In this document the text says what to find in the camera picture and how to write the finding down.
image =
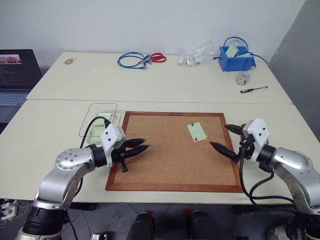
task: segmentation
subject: red scissors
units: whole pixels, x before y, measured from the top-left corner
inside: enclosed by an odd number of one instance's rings
[[[166,56],[164,56],[162,53],[159,53],[159,52],[151,54],[149,58],[153,63],[164,63],[165,61],[167,61]]]

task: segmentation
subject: table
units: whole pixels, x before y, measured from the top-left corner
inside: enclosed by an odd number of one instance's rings
[[[27,100],[0,135],[0,197],[32,200],[58,154],[77,148],[79,130],[92,103],[111,101]],[[307,154],[320,171],[320,143],[292,104],[272,103],[165,103],[112,101],[122,118],[125,111],[224,113],[227,124],[243,124],[263,118],[270,131],[269,143]],[[234,149],[239,136],[230,134]],[[257,164],[245,162],[244,182],[248,188],[268,174]],[[97,168],[84,177],[75,202],[117,203],[211,203],[248,204],[243,193],[105,191],[106,167]],[[256,190],[257,195],[290,196],[287,186],[277,176]],[[263,203],[280,203],[264,200]]]
[[[177,56],[147,70],[117,65],[120,54],[64,52],[27,99],[172,103],[291,104],[268,66],[256,60],[246,86],[235,83],[238,72],[222,72],[218,60],[197,67],[177,65]],[[65,60],[74,59],[67,65]],[[240,90],[268,89],[240,93]]]

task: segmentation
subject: black cylinder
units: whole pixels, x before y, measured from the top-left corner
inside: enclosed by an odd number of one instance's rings
[[[65,222],[65,210],[48,210],[33,206],[23,225],[23,231],[33,235],[54,235]]]
[[[258,157],[256,158],[256,161],[258,163],[263,163],[269,165],[271,161],[271,157],[276,151],[276,148],[273,146],[270,146],[268,144],[265,144],[263,148],[261,149]]]
[[[304,228],[307,235],[320,239],[320,215],[306,215]]]
[[[92,152],[94,157],[94,165],[97,168],[107,165],[105,151],[102,146],[93,148]]]

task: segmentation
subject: laptop keyboard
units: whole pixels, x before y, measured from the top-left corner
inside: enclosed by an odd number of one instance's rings
[[[0,106],[17,106],[20,107],[26,101],[29,93],[12,93],[0,92]]]

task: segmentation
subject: plastic bag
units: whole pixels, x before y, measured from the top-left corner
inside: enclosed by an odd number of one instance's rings
[[[212,63],[213,59],[214,46],[212,39],[209,38],[194,50],[182,53],[177,60],[177,64],[185,67],[203,66]]]

